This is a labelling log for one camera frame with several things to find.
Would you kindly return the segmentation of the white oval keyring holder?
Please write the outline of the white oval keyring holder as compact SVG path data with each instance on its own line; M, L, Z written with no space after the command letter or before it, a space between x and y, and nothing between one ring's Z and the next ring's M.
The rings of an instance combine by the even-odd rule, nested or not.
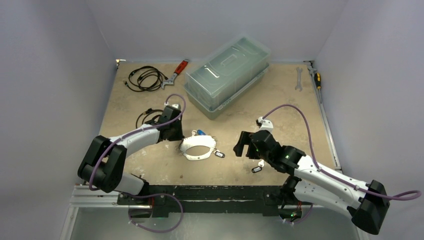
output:
M192 162L206 160L211 156L224 159L226 154L219 150L217 145L218 140L215 136L194 129L188 137L181 140L176 149L180 155Z

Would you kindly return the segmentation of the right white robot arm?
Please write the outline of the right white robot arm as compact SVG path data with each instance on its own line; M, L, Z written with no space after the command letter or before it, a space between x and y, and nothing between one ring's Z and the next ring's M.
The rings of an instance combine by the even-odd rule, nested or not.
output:
M246 157L261 159L277 172L288 174L280 196L288 204L296 200L336 211L372 235L380 233L390 207L384 185L372 180L357 180L320 164L310 155L290 145L281 145L267 130L242 131L233 147L241 157L248 146Z

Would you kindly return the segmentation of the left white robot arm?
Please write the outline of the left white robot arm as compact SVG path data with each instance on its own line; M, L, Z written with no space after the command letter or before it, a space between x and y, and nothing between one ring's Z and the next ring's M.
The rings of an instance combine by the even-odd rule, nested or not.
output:
M124 192L138 205L149 199L149 183L124 172L126 159L139 150L162 141L184 138L179 104L164 107L158 119L151 119L132 132L107 138L96 136L78 170L79 178L105 193Z

